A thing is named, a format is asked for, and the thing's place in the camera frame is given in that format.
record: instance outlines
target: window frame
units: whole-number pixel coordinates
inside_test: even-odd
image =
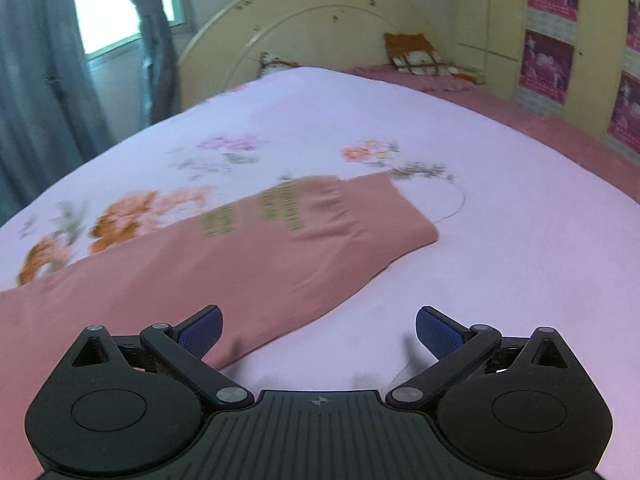
[[[179,25],[184,25],[186,20],[184,17],[184,6],[182,4],[182,0],[171,0],[171,2],[174,8],[174,19],[169,22],[169,26],[177,27]],[[136,41],[139,39],[140,39],[140,33],[137,32],[135,34],[132,34],[131,36],[127,36],[126,38],[122,38],[121,40],[115,41],[114,43],[110,43],[107,46],[104,46],[101,49],[96,50],[95,52],[92,52],[91,54],[85,54],[85,57],[88,61],[92,61],[98,57],[104,56],[105,54],[112,52],[113,50],[116,50],[117,48],[120,48],[121,46],[132,43],[133,41]]]

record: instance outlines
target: cream headboard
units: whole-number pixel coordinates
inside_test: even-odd
[[[406,0],[236,0],[180,57],[181,107],[255,79],[261,52],[333,70],[387,62],[384,32],[440,44]]]

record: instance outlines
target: curtain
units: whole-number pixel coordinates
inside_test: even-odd
[[[114,141],[74,0],[0,0],[0,225]]]
[[[131,0],[142,37],[143,128],[170,117],[177,92],[177,56],[162,0]]]

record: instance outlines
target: metal screw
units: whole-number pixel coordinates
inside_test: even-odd
[[[222,388],[216,393],[216,397],[218,398],[218,400],[221,400],[222,402],[228,402],[229,404],[245,400],[248,396],[249,394],[244,388],[238,388],[237,386]]]
[[[422,398],[422,392],[418,388],[404,387],[393,390],[391,396],[398,402],[415,402]]]

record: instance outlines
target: ridged grip surface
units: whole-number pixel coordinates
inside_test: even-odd
[[[40,480],[64,478],[48,473]],[[422,415],[386,408],[375,392],[265,392],[247,410],[213,416],[180,458],[136,478],[498,479],[452,455]],[[572,480],[599,478],[585,472]]]

